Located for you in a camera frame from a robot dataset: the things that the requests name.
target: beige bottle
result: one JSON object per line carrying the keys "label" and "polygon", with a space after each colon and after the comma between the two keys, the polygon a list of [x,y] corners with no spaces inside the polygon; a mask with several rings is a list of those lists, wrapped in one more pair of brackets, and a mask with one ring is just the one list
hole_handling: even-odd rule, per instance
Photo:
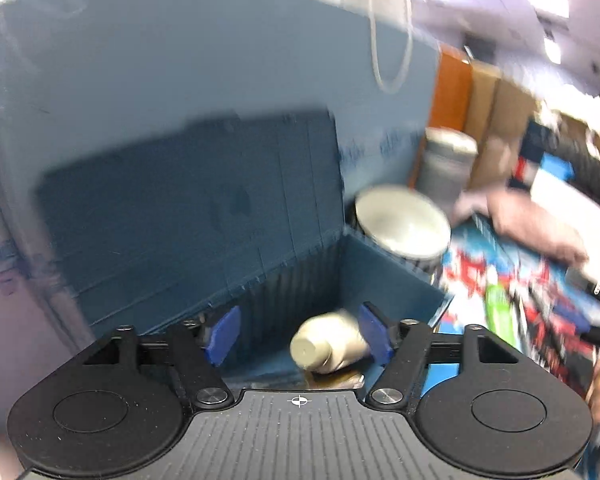
{"label": "beige bottle", "polygon": [[300,368],[319,374],[340,370],[369,354],[357,320],[344,310],[302,323],[289,349]]}

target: gray ribbed plate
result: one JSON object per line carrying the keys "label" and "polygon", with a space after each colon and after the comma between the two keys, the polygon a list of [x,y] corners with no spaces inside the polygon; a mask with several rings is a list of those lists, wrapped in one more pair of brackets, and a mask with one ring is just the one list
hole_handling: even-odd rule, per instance
{"label": "gray ribbed plate", "polygon": [[[41,478],[36,473],[26,480]],[[125,480],[453,480],[478,478],[443,462],[397,413],[353,392],[247,391],[224,412],[201,413],[163,457]],[[553,478],[575,480],[572,471]]]}

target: white cable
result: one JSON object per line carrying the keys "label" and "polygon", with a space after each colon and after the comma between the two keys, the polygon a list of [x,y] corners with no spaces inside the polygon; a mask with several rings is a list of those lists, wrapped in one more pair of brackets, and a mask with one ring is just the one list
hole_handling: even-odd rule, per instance
{"label": "white cable", "polygon": [[411,64],[411,54],[413,53],[413,27],[411,25],[411,0],[405,0],[407,3],[407,44],[404,48],[404,55],[402,56],[402,63],[400,64],[400,70],[398,75],[390,83],[382,81],[380,75],[380,66],[378,65],[378,37],[376,36],[376,17],[374,16],[373,0],[367,0],[368,2],[368,14],[369,14],[369,31],[371,34],[371,65],[374,69],[374,77],[378,88],[386,94],[397,93],[404,81],[407,79],[409,73],[409,65]]}

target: blue storage bin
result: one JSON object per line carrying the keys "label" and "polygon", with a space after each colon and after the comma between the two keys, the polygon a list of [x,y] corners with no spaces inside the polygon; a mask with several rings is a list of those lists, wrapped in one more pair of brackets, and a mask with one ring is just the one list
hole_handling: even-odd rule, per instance
{"label": "blue storage bin", "polygon": [[239,304],[226,377],[297,373],[288,343],[311,316],[371,301],[426,322],[448,300],[346,227],[326,111],[189,124],[53,170],[37,196],[96,336]]}

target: metal screw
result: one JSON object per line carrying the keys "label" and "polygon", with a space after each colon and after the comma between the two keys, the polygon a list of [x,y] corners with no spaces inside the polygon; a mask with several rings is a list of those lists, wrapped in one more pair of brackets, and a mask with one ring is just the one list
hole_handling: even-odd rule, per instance
{"label": "metal screw", "polygon": [[403,397],[403,394],[394,388],[378,388],[371,393],[371,398],[378,404],[396,404]]}
{"label": "metal screw", "polygon": [[202,388],[196,395],[198,402],[202,404],[220,404],[229,398],[229,394],[222,388]]}

